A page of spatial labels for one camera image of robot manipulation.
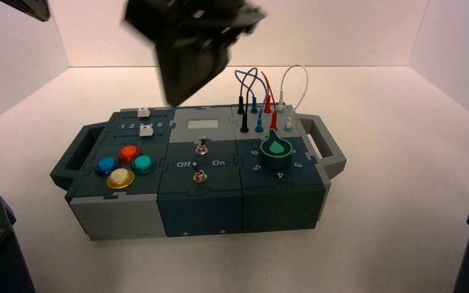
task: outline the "blue plug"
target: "blue plug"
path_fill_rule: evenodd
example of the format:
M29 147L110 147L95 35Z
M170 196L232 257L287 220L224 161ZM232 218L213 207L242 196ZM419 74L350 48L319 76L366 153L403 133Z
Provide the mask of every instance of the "blue plug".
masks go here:
M256 114L258 113L258 109L256 108L256 97L252 96L252 108L251 108L251 113Z
M256 125L256 128L254 129L254 131L263 132L263 126L261 124L262 124L262 119L261 119L261 116L260 116L260 117L258 117L258 124Z

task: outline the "small display screen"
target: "small display screen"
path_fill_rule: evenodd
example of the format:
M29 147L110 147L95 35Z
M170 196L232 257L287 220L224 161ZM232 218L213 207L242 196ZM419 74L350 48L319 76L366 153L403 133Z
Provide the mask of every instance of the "small display screen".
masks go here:
M198 128L218 128L218 119L211 120L189 120L187 122L188 129Z

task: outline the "white wall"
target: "white wall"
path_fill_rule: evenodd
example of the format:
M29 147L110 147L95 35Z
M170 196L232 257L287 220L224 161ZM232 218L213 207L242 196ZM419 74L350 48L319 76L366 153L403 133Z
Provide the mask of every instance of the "white wall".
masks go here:
M71 66L153 66L125 0L51 0ZM253 0L269 13L230 65L407 65L427 0Z
M53 18L42 23L0 2L0 114L67 68Z
M469 0L431 0L410 66L469 110Z

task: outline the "round push button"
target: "round push button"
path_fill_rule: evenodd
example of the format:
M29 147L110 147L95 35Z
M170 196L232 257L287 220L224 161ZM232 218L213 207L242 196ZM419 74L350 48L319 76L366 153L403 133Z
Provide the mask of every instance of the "round push button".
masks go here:
M136 176L131 170L119 168L114 170L107 177L107 185L112 189L122 189L128 187Z
M155 160L149 156L139 156L132 164L132 170L136 174L148 174L155 169Z
M119 167L120 163L118 160L113 157L103 157L98 161L96 166L94 166L94 172L98 176L107 176Z
M123 147L118 156L123 164L132 164L134 160L141 155L141 149L135 145L127 145Z

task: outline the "black plug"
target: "black plug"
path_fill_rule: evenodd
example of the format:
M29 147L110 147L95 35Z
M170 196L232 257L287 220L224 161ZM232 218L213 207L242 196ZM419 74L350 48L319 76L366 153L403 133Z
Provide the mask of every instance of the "black plug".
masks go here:
M248 133L249 128L247 127L247 113L242 116L242 127L240 128L241 133Z
M238 111L236 111L236 113L238 113L238 114L245 113L245 111L244 111L244 97L243 96L238 97Z

